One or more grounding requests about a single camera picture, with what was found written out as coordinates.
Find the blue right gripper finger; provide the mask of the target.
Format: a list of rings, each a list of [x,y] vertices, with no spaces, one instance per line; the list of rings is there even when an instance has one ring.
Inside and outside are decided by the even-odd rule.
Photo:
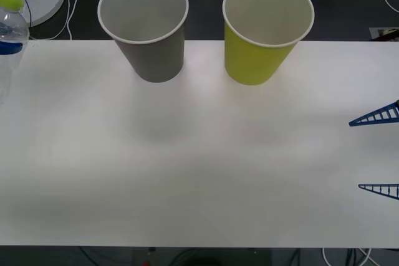
[[[349,122],[349,126],[398,123],[398,100]]]
[[[398,184],[359,184],[358,187],[383,197],[388,197],[395,200],[399,199]]]

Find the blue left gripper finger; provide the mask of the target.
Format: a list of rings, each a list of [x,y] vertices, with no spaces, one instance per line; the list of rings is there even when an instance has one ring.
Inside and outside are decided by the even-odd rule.
[[[1,55],[14,55],[23,50],[24,44],[20,42],[0,42]]]

